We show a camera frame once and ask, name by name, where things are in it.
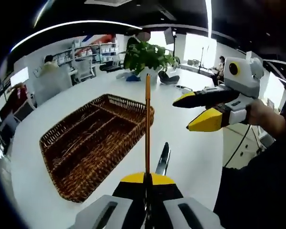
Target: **cable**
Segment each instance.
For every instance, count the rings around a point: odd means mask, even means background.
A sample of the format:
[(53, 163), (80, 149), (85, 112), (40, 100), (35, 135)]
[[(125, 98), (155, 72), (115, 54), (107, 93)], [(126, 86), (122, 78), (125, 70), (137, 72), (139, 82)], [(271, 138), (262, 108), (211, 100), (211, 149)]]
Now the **cable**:
[(238, 144), (238, 147), (236, 148), (236, 150), (234, 151), (234, 153), (232, 154), (232, 156), (231, 156), (231, 157), (230, 157), (230, 159), (227, 161), (227, 163), (225, 164), (225, 166), (224, 166), (224, 167), (227, 167), (227, 165), (229, 164), (229, 162), (232, 160), (232, 158), (234, 157), (234, 155), (235, 155), (235, 154), (236, 154), (236, 152), (238, 151), (238, 149), (239, 149), (240, 145), (243, 143), (243, 141), (244, 141), (245, 137), (247, 136), (247, 134), (248, 134), (248, 132), (249, 132), (249, 130), (250, 130), (250, 127), (251, 127), (251, 125), (249, 125), (249, 127), (248, 127), (248, 129), (247, 129), (246, 133), (244, 134), (243, 139), (240, 141), (240, 143)]

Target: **woven tray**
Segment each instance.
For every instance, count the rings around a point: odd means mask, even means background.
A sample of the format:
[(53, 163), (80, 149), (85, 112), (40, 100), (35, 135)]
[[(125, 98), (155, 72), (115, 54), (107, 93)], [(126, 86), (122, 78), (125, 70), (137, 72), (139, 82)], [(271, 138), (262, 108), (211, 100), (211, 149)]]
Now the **woven tray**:
[(45, 133), (41, 153), (61, 197), (87, 199), (145, 134), (145, 115), (145, 104), (104, 94)]

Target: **desk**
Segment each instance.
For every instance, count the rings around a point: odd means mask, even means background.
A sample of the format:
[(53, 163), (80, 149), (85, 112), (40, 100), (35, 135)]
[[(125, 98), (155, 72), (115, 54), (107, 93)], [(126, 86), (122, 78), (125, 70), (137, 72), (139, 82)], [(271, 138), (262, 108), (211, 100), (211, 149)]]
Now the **desk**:
[[(76, 214), (102, 195), (111, 195), (120, 180), (131, 173), (144, 171), (144, 142), (130, 150), (119, 165), (82, 203), (61, 198), (44, 164), (39, 139), (65, 116), (94, 98), (111, 93), (145, 103), (145, 84), (117, 80), (124, 70), (105, 73), (63, 91), (43, 103), (21, 122), (15, 132), (11, 153), (11, 179), (18, 209), (34, 229), (64, 229), (75, 222)], [(213, 86), (212, 79), (177, 69), (180, 85), (202, 90)], [(163, 146), (168, 142), (171, 158), (166, 175), (172, 178), (185, 197), (194, 197), (213, 210), (219, 190), (223, 161), (223, 132), (189, 132), (186, 126), (204, 108), (173, 107), (182, 95), (174, 86), (151, 87), (151, 106), (155, 109), (151, 127), (151, 171), (155, 171)]]
[[(188, 65), (187, 63), (180, 64), (180, 68), (194, 73), (197, 73), (199, 71), (199, 67)], [(214, 74), (214, 72), (212, 72), (212, 70), (200, 68), (200, 74), (210, 77)]]

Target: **human hand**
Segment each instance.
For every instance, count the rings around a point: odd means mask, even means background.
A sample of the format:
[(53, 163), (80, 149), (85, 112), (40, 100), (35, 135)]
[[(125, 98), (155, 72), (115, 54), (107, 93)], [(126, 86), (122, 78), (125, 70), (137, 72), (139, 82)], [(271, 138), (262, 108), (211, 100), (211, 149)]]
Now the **human hand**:
[(263, 119), (272, 109), (266, 106), (261, 100), (255, 99), (248, 108), (248, 122), (251, 125), (261, 125)]

